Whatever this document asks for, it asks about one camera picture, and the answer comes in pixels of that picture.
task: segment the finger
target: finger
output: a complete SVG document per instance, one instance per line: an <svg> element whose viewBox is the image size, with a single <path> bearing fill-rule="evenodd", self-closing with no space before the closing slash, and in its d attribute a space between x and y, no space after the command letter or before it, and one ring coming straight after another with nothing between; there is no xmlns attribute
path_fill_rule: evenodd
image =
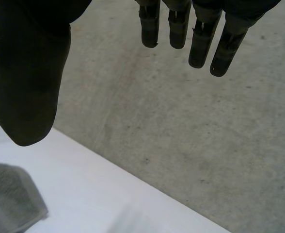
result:
<svg viewBox="0 0 285 233"><path fill-rule="evenodd" d="M191 0L163 0L170 9L170 43L175 49L182 49L187 38Z"/></svg>
<svg viewBox="0 0 285 233"><path fill-rule="evenodd" d="M142 43L148 48L158 45L160 0L136 0L140 5Z"/></svg>
<svg viewBox="0 0 285 233"><path fill-rule="evenodd" d="M258 19L245 20L226 13L225 20L225 26L210 65L210 73L217 77L221 77L227 72L248 29Z"/></svg>
<svg viewBox="0 0 285 233"><path fill-rule="evenodd" d="M0 125L15 143L28 146L52 127L69 24L61 35L51 35L25 7L9 0L0 1L0 17Z"/></svg>
<svg viewBox="0 0 285 233"><path fill-rule="evenodd" d="M212 75L221 77L227 72L248 29L279 2L280 0L225 1L226 23L210 66Z"/></svg>
<svg viewBox="0 0 285 233"><path fill-rule="evenodd" d="M196 23L193 28L189 64L193 68L201 68L205 64L222 9L219 4L215 3L204 7L198 4L193 4L193 6L196 14Z"/></svg>

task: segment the gray fabric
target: gray fabric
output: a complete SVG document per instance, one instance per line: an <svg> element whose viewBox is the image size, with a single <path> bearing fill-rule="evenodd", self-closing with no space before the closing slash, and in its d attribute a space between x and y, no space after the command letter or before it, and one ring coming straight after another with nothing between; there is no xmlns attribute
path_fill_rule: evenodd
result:
<svg viewBox="0 0 285 233"><path fill-rule="evenodd" d="M0 164L0 233L22 233L48 213L31 177L19 167Z"/></svg>

